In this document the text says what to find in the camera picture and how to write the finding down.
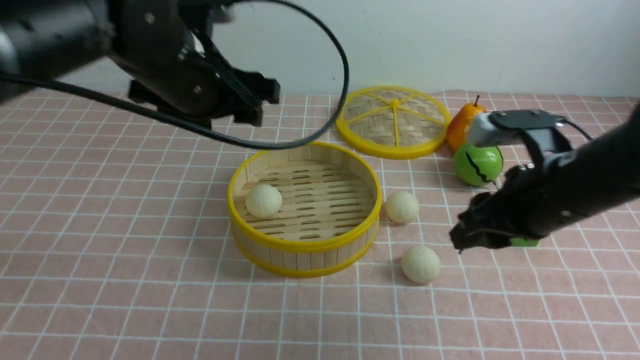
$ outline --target white wall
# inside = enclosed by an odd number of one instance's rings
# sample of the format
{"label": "white wall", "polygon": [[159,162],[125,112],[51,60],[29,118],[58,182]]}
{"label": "white wall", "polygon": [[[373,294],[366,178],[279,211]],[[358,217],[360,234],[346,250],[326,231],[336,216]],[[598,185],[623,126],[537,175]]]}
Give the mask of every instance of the white wall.
{"label": "white wall", "polygon": [[[640,95],[640,0],[294,0],[335,32],[351,88],[400,85],[578,95]],[[276,5],[236,9],[214,41],[236,66],[285,93],[335,93],[337,52],[309,20]],[[110,61],[65,80],[124,91]]]}

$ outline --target toy apple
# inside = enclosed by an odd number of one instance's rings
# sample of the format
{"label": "toy apple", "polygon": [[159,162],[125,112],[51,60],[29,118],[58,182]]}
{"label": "toy apple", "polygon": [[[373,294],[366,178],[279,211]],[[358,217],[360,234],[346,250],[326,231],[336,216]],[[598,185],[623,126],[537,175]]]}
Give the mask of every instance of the toy apple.
{"label": "toy apple", "polygon": [[481,113],[486,113],[486,109],[478,104],[478,100],[480,100],[480,95],[476,97],[475,102],[464,105],[456,116],[451,119],[451,123],[447,127],[447,142],[454,153],[462,144],[467,142],[467,130],[471,126],[474,117]]}
{"label": "toy apple", "polygon": [[498,179],[504,158],[497,147],[474,147],[464,143],[453,157],[456,175],[471,186],[484,186]]}

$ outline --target green tape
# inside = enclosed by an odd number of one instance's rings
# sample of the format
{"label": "green tape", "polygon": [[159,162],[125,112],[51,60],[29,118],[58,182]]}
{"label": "green tape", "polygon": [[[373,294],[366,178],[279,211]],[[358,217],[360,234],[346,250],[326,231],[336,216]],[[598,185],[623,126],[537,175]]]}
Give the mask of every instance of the green tape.
{"label": "green tape", "polygon": [[521,238],[511,239],[511,246],[515,247],[536,247],[540,240],[525,240]]}

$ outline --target green apple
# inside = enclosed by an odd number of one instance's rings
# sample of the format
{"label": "green apple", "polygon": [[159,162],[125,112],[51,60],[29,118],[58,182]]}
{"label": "green apple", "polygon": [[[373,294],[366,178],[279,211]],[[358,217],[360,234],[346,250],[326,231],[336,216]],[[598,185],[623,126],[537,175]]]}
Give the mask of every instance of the green apple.
{"label": "green apple", "polygon": [[495,182],[504,167],[504,158],[497,147],[475,147],[464,143],[453,158],[456,175],[471,186]]}

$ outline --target yellow rim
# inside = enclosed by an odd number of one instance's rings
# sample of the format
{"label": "yellow rim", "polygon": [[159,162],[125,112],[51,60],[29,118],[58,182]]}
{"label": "yellow rim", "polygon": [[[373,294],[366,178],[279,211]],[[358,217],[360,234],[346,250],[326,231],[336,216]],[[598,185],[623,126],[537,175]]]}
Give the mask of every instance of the yellow rim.
{"label": "yellow rim", "polygon": [[[416,159],[416,158],[421,158],[423,156],[427,156],[429,154],[433,154],[434,152],[436,152],[439,148],[441,148],[445,141],[446,141],[446,136],[447,136],[447,126],[449,125],[449,123],[451,122],[451,114],[449,114],[449,110],[447,110],[447,108],[437,99],[435,99],[432,96],[429,96],[427,94],[423,94],[422,92],[418,92],[416,90],[412,90],[409,88],[403,88],[401,86],[372,86],[370,88],[364,88],[361,89],[357,92],[352,93],[351,95],[349,95],[347,97],[346,100],[346,104],[349,104],[349,102],[351,100],[353,100],[354,97],[359,96],[359,95],[368,95],[371,96],[373,98],[379,99],[383,102],[387,102],[384,99],[380,99],[379,97],[372,95],[372,94],[365,94],[366,92],[369,92],[371,90],[379,90],[379,89],[389,89],[389,90],[398,90],[398,91],[402,91],[402,92],[409,92],[411,93],[411,95],[405,97],[404,99],[401,99],[399,101],[399,103],[402,103],[403,101],[410,99],[412,97],[416,97],[416,96],[420,96],[423,97],[431,102],[433,102],[436,107],[438,108],[438,110],[440,110],[444,116],[444,124],[443,125],[443,129],[442,132],[440,134],[438,134],[438,136],[436,136],[434,139],[431,139],[430,141],[420,144],[420,145],[414,145],[414,146],[406,146],[406,147],[399,147],[399,146],[386,146],[386,145],[380,145],[378,143],[372,142],[370,140],[366,140],[361,138],[359,135],[357,135],[356,133],[354,133],[348,126],[348,122],[344,121],[344,110],[342,113],[340,113],[340,117],[338,118],[338,121],[336,121],[336,126],[338,128],[338,132],[340,133],[340,135],[342,136],[342,138],[344,139],[345,142],[347,142],[348,144],[350,144],[351,146],[353,146],[356,150],[370,155],[370,156],[375,156],[377,158],[384,158],[384,159],[391,159],[391,160],[408,160],[408,159]],[[382,109],[386,109],[389,108],[389,106],[385,106],[382,107],[380,110]],[[424,116],[420,113],[416,113],[415,111],[412,111],[411,109],[407,109],[404,107],[400,107],[403,111],[407,111],[410,112],[414,115],[420,116],[425,118],[428,121],[431,122],[436,122],[437,124],[441,124],[439,121],[435,121],[434,119],[431,119],[427,116]],[[397,133],[397,117],[396,117],[396,109],[394,108],[394,124],[396,125],[396,136],[398,136]]]}
{"label": "yellow rim", "polygon": [[237,212],[237,209],[236,209],[236,206],[234,205],[234,200],[233,200],[234,198],[233,187],[234,187],[234,184],[236,183],[237,177],[240,175],[241,172],[244,171],[244,168],[246,168],[247,165],[251,163],[253,160],[255,160],[256,158],[264,156],[267,153],[267,151],[261,151],[256,155],[252,156],[251,158],[247,159],[244,163],[242,163],[238,167],[236,172],[234,172],[234,175],[231,177],[231,181],[229,182],[229,187],[227,190],[227,206],[228,206],[231,220],[238,226],[238,228],[240,228],[240,230],[245,235],[247,235],[249,239],[274,250],[280,250],[280,251],[286,251],[286,252],[322,252],[322,251],[337,249],[353,241],[354,239],[359,238],[361,235],[363,235],[366,231],[369,230],[369,228],[373,225],[373,223],[375,223],[380,213],[380,209],[382,208],[382,189],[380,188],[380,182],[378,181],[378,177],[376,176],[376,173],[373,170],[373,168],[371,168],[371,166],[369,166],[369,164],[367,164],[367,162],[364,161],[361,157],[359,157],[355,152],[349,151],[338,145],[334,145],[331,143],[323,143],[323,142],[312,142],[311,144],[309,144],[309,146],[330,147],[332,149],[345,152],[346,154],[349,154],[354,159],[359,161],[367,169],[367,171],[369,172],[369,175],[373,177],[374,183],[376,185],[376,203],[373,206],[373,209],[371,210],[371,212],[369,213],[369,216],[367,216],[367,218],[358,226],[356,226],[354,229],[340,236],[336,236],[334,238],[329,238],[321,241],[309,241],[304,243],[297,242],[297,241],[283,240],[280,238],[276,238],[274,236],[263,234],[258,230],[254,229],[246,221],[244,221],[244,219]]}
{"label": "yellow rim", "polygon": [[343,262],[343,263],[339,263],[336,266],[332,266],[330,268],[324,268],[324,269],[317,269],[317,270],[293,270],[293,269],[286,269],[286,268],[280,268],[278,266],[273,266],[269,263],[266,263],[258,258],[256,258],[255,256],[251,255],[251,253],[249,253],[240,243],[240,241],[238,241],[238,239],[234,236],[234,239],[236,241],[236,246],[238,246],[238,249],[240,250],[240,252],[243,253],[243,255],[247,258],[247,260],[251,261],[255,266],[259,267],[259,268],[263,268],[268,272],[277,274],[277,275],[281,275],[281,276],[286,276],[286,277],[297,277],[297,278],[311,278],[311,277],[320,277],[320,276],[327,276],[327,275],[331,275],[331,274],[335,274],[337,272],[340,272],[346,268],[348,268],[349,266],[355,264],[358,260],[360,260],[364,254],[367,253],[367,251],[369,250],[369,248],[371,248],[371,245],[373,245],[373,242],[376,238],[376,235],[378,234],[378,226],[376,225],[376,229],[373,232],[373,236],[371,238],[371,241],[369,241],[369,243],[362,249],[360,250],[357,254],[355,254],[351,259]]}

